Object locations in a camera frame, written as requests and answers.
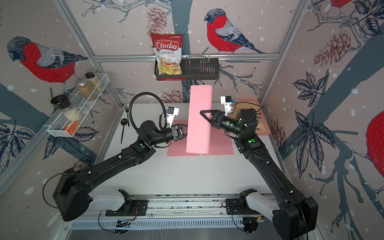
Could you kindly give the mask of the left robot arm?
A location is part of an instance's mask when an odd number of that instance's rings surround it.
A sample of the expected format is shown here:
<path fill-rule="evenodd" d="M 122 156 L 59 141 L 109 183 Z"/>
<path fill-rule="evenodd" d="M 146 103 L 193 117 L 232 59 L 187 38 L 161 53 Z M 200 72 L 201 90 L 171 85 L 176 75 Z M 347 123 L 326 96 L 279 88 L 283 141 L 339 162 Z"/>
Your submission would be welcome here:
<path fill-rule="evenodd" d="M 53 193 L 63 220 L 69 222 L 84 214 L 94 200 L 89 196 L 90 192 L 120 172 L 148 160 L 159 144 L 186 138 L 184 129 L 187 127 L 177 124 L 159 130 L 153 121 L 145 121 L 136 130 L 137 140 L 119 154 L 81 171 L 64 171 Z"/>

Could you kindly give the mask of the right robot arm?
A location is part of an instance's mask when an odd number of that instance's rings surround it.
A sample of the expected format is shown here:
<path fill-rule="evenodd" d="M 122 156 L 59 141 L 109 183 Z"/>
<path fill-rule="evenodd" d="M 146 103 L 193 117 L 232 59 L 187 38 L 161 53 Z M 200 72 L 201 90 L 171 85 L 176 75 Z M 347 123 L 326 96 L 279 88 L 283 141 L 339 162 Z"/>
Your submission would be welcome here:
<path fill-rule="evenodd" d="M 258 212 L 272 221 L 283 240 L 294 240 L 313 231 L 317 226 L 318 204 L 314 198 L 305 197 L 273 161 L 256 134 L 256 110 L 242 109 L 236 119 L 220 110 L 201 110 L 200 115 L 213 128 L 236 135 L 234 142 L 239 152 L 258 170 L 275 197 L 272 201 L 254 189 L 243 191 L 239 197 L 243 210 Z"/>

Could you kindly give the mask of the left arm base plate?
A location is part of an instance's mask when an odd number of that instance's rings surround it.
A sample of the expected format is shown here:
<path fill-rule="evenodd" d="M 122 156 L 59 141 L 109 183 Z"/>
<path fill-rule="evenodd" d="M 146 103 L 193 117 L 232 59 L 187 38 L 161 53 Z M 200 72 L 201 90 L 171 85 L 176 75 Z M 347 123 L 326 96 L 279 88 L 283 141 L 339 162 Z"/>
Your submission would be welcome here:
<path fill-rule="evenodd" d="M 106 211 L 106 217 L 141 217 L 145 216 L 148 208 L 148 200 L 132 200 L 124 203 L 118 210 Z"/>

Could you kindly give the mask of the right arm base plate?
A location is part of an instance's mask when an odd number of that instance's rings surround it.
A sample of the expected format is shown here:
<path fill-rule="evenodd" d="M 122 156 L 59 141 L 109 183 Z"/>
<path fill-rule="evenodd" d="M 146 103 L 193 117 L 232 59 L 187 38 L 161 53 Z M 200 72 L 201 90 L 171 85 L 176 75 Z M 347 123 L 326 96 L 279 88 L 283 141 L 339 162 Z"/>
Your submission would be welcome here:
<path fill-rule="evenodd" d="M 261 215 L 259 212 L 242 205 L 239 199 L 226 199 L 225 208 L 227 215 Z"/>

